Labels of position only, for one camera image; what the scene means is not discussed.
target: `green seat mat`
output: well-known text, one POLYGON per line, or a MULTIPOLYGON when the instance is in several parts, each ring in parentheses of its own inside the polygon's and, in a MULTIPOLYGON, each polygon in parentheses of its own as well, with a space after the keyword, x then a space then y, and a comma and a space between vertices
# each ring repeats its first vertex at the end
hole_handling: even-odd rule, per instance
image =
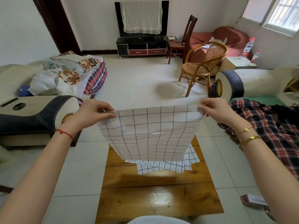
POLYGON ((239 97, 239 98, 232 98, 230 102, 240 99, 240 98, 247 98, 251 99, 257 102, 260 102, 261 104, 265 105, 285 105, 280 99, 278 99, 275 96, 263 96, 263 97, 239 97))

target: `forearm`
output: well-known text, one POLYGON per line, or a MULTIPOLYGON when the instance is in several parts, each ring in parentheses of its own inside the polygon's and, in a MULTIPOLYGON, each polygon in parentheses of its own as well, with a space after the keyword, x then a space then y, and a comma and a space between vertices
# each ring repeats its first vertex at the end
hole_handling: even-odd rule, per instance
POLYGON ((0 223, 41 223, 70 144, 68 135, 55 132, 42 154, 11 192, 0 211, 0 223))
MULTIPOLYGON (((246 120, 234 124, 236 133, 251 125, 246 120)), ((255 136, 251 129, 239 134, 239 140, 255 136)), ((299 182, 274 155, 262 139, 253 139, 242 145, 254 179, 278 223, 296 223, 299 219, 299 182)))

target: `grid paper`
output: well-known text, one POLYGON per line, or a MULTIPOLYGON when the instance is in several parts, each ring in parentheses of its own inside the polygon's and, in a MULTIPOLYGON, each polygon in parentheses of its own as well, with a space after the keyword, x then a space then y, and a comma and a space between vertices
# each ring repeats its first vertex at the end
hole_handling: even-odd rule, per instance
POLYGON ((151 173, 163 169, 184 173, 184 170, 192 170, 191 164, 200 162, 194 148, 189 148, 184 154, 181 162, 161 162, 161 161, 143 161, 143 160, 125 160, 127 163, 136 163, 138 174, 151 173))
POLYGON ((181 162, 203 118, 197 105, 112 112, 116 118, 100 121, 97 125, 124 160, 181 162))

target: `red drawer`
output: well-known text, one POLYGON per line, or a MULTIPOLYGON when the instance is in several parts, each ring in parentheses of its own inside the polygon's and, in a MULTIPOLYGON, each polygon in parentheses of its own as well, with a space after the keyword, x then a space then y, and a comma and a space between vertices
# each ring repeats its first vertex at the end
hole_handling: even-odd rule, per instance
POLYGON ((165 54, 166 49, 148 49, 148 54, 165 54))
POLYGON ((147 55, 146 49, 131 49, 129 50, 130 55, 147 55))

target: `black tv cabinet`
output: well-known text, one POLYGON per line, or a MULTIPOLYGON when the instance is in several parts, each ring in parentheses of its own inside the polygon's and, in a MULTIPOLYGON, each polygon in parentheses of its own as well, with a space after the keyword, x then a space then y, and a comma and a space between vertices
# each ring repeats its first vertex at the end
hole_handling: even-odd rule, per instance
POLYGON ((120 37, 116 41, 118 56, 166 55, 167 41, 161 36, 120 37))

